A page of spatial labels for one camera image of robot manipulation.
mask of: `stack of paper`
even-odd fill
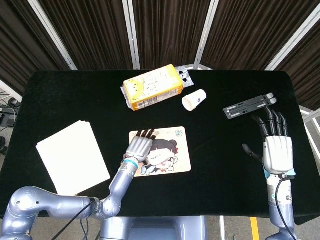
[[[78,121],[36,148],[59,195],[73,196],[110,179],[89,122]]]

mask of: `yellow line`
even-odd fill
[[[251,229],[252,229],[252,239],[260,240],[257,218],[250,217],[250,220],[251,220]]]

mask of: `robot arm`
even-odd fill
[[[297,240],[291,193],[291,181],[294,179],[293,145],[288,137],[288,126],[281,113],[265,107],[270,125],[270,133],[265,122],[258,116],[252,118],[260,126],[263,138],[263,157],[254,153],[243,144],[244,151],[263,163],[267,178],[269,214],[279,233],[267,240]]]
[[[121,201],[138,170],[138,163],[146,160],[156,138],[152,135],[153,130],[148,135],[147,132],[145,130],[142,133],[140,130],[133,138],[109,186],[110,195],[102,201],[95,197],[60,196],[34,186],[17,190],[12,195],[5,212],[0,240],[32,240],[30,232],[40,211],[47,211],[53,218],[72,219],[89,205],[77,218],[93,216],[98,219],[108,219],[116,216],[121,209]]]

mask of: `black table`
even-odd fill
[[[146,71],[39,71],[27,86],[9,150],[0,174],[0,214],[23,186],[56,193],[36,150],[38,142],[82,120],[90,122],[113,177],[128,147],[128,133],[138,129],[184,126],[192,170],[138,177],[122,202],[120,216],[268,217],[263,167],[247,156],[247,143],[262,153],[259,127],[250,114],[227,120],[223,108],[274,93],[273,109],[282,112],[293,141],[293,207],[297,224],[320,215],[320,177],[289,76],[275,71],[191,70],[195,85],[182,94],[133,112],[121,93],[122,82]],[[207,99],[186,111],[183,96],[204,89]],[[255,112],[264,117],[263,110]],[[79,194],[103,199],[111,179]]]

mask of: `robot finger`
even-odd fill
[[[149,130],[144,130],[143,133],[141,134],[141,137],[142,137],[142,138],[145,138],[148,131],[149,131]]]
[[[242,144],[242,148],[245,151],[245,153],[248,154],[250,157],[253,157],[254,159],[258,160],[261,164],[263,163],[262,156],[251,151],[247,144]]]
[[[279,136],[282,136],[282,121],[281,118],[278,116],[275,110],[272,110],[273,115],[275,116],[275,122],[276,122],[276,129]]]
[[[283,124],[283,136],[288,137],[288,124],[287,124],[287,120],[285,118],[285,116],[281,113],[278,112],[281,120],[282,120],[282,124]]]
[[[141,132],[142,132],[142,130],[139,130],[139,131],[136,133],[136,136],[137,136],[137,137],[140,137]]]
[[[262,137],[263,137],[263,140],[265,140],[266,137],[269,136],[268,128],[267,128],[265,122],[264,122],[260,117],[255,116],[255,115],[253,115],[252,118],[253,118],[253,120],[255,120],[255,121],[257,122],[257,124],[259,125],[261,135],[262,135]]]
[[[155,131],[154,129],[151,129],[149,131],[149,133],[147,134],[146,138],[149,139],[152,136],[152,134],[154,133],[154,131]]]
[[[274,136],[276,135],[276,125],[275,125],[275,116],[273,112],[268,108],[267,106],[264,107],[266,114],[268,115],[268,121],[270,123],[270,131],[271,135]]]

